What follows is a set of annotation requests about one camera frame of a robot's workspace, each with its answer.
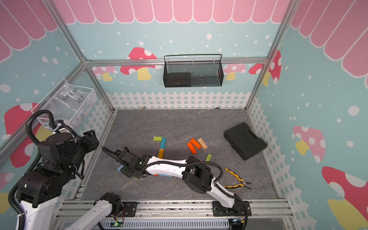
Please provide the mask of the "yellow-orange long block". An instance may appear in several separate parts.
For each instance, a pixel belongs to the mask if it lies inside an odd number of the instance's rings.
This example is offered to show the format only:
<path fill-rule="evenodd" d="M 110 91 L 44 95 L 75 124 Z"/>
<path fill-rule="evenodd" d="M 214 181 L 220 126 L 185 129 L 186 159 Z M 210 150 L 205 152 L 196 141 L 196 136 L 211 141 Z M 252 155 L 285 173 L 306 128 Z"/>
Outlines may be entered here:
<path fill-rule="evenodd" d="M 159 149 L 158 158 L 162 159 L 164 155 L 164 149 Z"/>

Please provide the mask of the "lime green small block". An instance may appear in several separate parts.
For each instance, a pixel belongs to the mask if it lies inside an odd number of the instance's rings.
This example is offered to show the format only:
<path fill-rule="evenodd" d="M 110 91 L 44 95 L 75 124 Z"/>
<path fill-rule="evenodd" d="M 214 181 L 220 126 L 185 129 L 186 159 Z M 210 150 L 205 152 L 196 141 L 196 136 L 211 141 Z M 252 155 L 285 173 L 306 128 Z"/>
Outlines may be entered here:
<path fill-rule="evenodd" d="M 153 141 L 159 141 L 159 142 L 161 142 L 162 139 L 163 139 L 162 137 L 157 137 L 157 136 L 153 137 Z"/>

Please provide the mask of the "teal long block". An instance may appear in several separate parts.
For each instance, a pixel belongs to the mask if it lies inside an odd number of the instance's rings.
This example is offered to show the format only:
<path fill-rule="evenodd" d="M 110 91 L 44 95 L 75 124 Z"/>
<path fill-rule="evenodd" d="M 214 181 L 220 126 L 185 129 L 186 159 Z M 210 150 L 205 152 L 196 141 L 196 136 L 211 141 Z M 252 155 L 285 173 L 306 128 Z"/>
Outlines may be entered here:
<path fill-rule="evenodd" d="M 160 149 L 164 149 L 165 148 L 165 144 L 166 144 L 166 138 L 162 138 L 161 144 L 160 144 Z"/>

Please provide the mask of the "orange block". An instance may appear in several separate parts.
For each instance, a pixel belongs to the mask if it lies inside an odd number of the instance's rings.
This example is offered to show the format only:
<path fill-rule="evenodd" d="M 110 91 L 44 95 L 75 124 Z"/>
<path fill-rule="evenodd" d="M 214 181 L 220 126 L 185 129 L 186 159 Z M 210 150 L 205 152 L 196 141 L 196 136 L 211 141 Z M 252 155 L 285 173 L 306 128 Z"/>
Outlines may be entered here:
<path fill-rule="evenodd" d="M 196 149 L 194 148 L 194 146 L 193 146 L 193 144 L 191 142 L 190 143 L 187 143 L 187 146 L 190 149 L 190 151 L 191 151 L 192 154 L 196 154 L 197 153 Z"/>
<path fill-rule="evenodd" d="M 197 148 L 200 149 L 202 146 L 195 140 L 191 139 L 190 142 Z"/>

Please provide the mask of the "tan long block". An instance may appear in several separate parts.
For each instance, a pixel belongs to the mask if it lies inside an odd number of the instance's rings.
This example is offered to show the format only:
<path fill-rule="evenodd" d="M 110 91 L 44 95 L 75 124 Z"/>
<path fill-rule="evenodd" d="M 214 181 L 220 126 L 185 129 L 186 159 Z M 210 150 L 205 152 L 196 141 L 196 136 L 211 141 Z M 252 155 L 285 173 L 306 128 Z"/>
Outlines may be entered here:
<path fill-rule="evenodd" d="M 199 142 L 199 144 L 202 146 L 202 148 L 203 148 L 204 150 L 206 150 L 206 149 L 208 148 L 208 146 L 206 145 L 206 143 L 203 141 L 203 139 L 202 139 L 202 138 L 199 138 L 199 139 L 198 139 L 198 142 Z"/>

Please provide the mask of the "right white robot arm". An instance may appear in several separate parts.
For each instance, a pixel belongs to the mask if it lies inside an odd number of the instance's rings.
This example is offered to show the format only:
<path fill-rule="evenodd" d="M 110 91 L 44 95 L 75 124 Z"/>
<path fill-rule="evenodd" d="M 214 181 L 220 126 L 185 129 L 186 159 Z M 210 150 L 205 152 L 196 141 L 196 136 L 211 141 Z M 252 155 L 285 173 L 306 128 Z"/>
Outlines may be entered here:
<path fill-rule="evenodd" d="M 120 163 L 120 172 L 128 178 L 145 178 L 151 175 L 177 177 L 194 192 L 208 194 L 221 205 L 221 211 L 228 216 L 251 216 L 250 207 L 238 195 L 220 185 L 223 169 L 217 163 L 200 161 L 190 156 L 186 160 L 166 160 L 152 155 L 138 156 L 124 148 L 112 151 L 103 146 L 108 156 Z"/>

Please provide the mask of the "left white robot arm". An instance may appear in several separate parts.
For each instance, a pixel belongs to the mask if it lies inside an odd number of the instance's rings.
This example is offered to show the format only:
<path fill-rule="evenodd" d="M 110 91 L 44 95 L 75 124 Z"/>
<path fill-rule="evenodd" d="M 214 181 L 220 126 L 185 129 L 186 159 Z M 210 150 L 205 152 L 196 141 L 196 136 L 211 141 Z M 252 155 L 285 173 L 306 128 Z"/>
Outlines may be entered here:
<path fill-rule="evenodd" d="M 33 122 L 47 115 L 55 132 L 45 141 L 33 134 Z M 30 140 L 37 146 L 37 155 L 21 179 L 8 194 L 8 202 L 17 213 L 18 230 L 47 230 L 52 211 L 70 180 L 84 178 L 84 157 L 99 146 L 94 130 L 79 136 L 63 120 L 55 120 L 51 111 L 32 114 L 25 126 Z"/>

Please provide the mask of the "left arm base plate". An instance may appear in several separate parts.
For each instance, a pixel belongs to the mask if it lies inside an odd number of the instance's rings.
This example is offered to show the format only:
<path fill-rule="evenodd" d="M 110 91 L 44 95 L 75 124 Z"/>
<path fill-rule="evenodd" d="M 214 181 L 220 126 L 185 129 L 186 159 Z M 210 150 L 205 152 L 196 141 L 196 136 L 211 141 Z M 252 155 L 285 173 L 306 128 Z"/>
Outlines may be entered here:
<path fill-rule="evenodd" d="M 121 216 L 123 218 L 130 218 L 130 217 L 135 217 L 136 215 L 136 211 L 137 211 L 137 206 L 138 206 L 138 202 L 121 202 L 122 203 L 122 214 Z"/>

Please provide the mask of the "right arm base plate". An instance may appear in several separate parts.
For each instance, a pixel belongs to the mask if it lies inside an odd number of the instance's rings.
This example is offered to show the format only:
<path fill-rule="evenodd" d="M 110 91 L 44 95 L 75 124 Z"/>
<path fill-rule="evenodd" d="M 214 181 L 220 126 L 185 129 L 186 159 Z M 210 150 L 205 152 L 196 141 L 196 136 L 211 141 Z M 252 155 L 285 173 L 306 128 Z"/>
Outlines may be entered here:
<path fill-rule="evenodd" d="M 213 216 L 215 217 L 225 217 L 225 216 L 235 216 L 235 217 L 246 217 L 252 216 L 252 211 L 248 201 L 243 201 L 239 203 L 238 200 L 232 208 L 226 208 L 222 206 L 218 201 L 212 202 Z"/>

